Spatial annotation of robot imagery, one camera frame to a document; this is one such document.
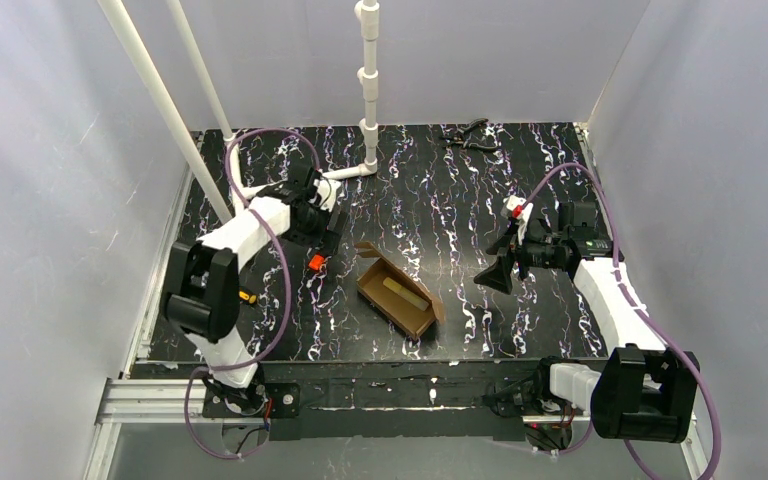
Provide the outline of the black orange highlighter marker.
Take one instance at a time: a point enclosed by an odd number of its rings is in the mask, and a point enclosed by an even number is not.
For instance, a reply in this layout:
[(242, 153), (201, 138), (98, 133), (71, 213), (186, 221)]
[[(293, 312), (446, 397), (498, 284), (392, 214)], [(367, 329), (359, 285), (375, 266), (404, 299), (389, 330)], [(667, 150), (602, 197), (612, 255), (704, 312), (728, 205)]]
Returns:
[(322, 272), (328, 262), (329, 257), (324, 253), (315, 253), (308, 262), (308, 268), (315, 272)]

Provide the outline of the brown cardboard paper box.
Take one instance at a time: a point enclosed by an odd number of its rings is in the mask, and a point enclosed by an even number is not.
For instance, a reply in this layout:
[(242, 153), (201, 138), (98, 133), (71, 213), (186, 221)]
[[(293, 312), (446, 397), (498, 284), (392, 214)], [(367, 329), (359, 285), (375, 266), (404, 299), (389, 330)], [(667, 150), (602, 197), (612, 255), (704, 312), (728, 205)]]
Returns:
[[(440, 298), (399, 268), (368, 241), (355, 244), (357, 255), (373, 259), (371, 266), (357, 281), (358, 292), (408, 338), (420, 339), (433, 324), (445, 322), (445, 310)], [(429, 302), (425, 311), (413, 307), (383, 285), (390, 277)]]

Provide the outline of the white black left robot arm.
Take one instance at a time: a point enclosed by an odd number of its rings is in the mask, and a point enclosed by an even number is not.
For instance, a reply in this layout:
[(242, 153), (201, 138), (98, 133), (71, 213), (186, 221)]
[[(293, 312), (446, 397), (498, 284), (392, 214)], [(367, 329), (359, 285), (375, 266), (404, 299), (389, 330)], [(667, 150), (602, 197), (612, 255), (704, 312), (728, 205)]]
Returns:
[(236, 327), (240, 307), (253, 300), (240, 270), (268, 245), (282, 241), (312, 249), (318, 271), (336, 254), (348, 216), (337, 205), (341, 183), (314, 168), (260, 189), (243, 211), (195, 242), (173, 244), (160, 315), (202, 353), (221, 384), (245, 389), (257, 362)]

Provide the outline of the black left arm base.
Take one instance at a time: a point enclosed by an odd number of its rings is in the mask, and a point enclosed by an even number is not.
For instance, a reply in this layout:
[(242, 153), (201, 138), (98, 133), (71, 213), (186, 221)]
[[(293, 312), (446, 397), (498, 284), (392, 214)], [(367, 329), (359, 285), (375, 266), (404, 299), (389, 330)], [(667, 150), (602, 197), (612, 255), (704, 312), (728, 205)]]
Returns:
[(293, 383), (265, 383), (254, 379), (238, 389), (212, 378), (202, 379), (205, 418), (295, 418), (300, 413), (300, 387)]

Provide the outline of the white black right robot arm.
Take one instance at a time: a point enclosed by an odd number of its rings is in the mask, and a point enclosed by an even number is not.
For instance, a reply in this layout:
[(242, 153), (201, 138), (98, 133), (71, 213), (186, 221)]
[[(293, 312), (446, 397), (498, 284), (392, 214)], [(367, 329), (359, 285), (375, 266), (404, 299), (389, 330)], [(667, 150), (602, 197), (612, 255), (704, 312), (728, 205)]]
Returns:
[(580, 410), (606, 439), (679, 443), (693, 416), (697, 381), (695, 356), (678, 354), (646, 325), (633, 288), (610, 236), (596, 224), (594, 202), (562, 204), (551, 226), (532, 215), (533, 206), (511, 195), (501, 213), (503, 234), (487, 248), (494, 263), (475, 276), (475, 284), (509, 294), (515, 277), (534, 268), (566, 273), (589, 305), (609, 357), (600, 369), (583, 361), (544, 358), (516, 390), (499, 391), (513, 402), (547, 402)]

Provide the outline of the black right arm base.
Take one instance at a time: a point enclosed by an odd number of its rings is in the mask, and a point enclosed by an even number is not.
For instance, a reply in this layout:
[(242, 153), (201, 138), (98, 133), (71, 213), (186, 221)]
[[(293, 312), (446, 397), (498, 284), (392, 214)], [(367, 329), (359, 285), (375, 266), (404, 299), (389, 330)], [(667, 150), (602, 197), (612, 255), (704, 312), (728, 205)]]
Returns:
[(584, 411), (571, 401), (552, 394), (539, 373), (507, 384), (488, 386), (480, 397), (480, 404), (500, 418), (557, 416), (556, 420), (547, 423), (525, 423), (526, 442), (536, 453), (553, 456), (572, 453), (583, 447), (592, 434), (592, 425), (588, 423), (582, 436), (574, 439), (574, 420)]

